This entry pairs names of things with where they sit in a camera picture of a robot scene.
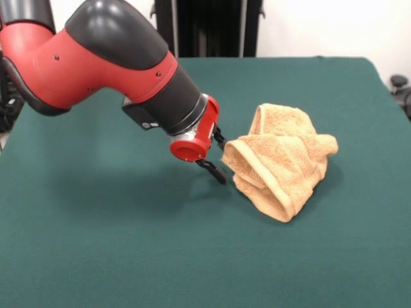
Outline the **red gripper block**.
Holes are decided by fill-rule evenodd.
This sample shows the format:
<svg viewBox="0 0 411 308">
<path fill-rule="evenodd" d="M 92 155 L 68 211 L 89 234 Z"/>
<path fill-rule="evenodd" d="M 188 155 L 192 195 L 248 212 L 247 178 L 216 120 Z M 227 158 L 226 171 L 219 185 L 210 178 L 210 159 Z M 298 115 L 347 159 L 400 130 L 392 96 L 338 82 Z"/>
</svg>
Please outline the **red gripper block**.
<svg viewBox="0 0 411 308">
<path fill-rule="evenodd" d="M 205 103 L 200 119 L 187 132 L 171 138 L 170 151 L 180 160 L 196 162 L 220 184 L 225 185 L 227 183 L 226 174 L 211 161 L 205 159 L 211 147 L 212 136 L 221 150 L 224 150 L 227 143 L 227 139 L 217 126 L 220 107 L 218 102 L 207 94 L 201 95 L 200 98 L 200 101 Z"/>
</svg>

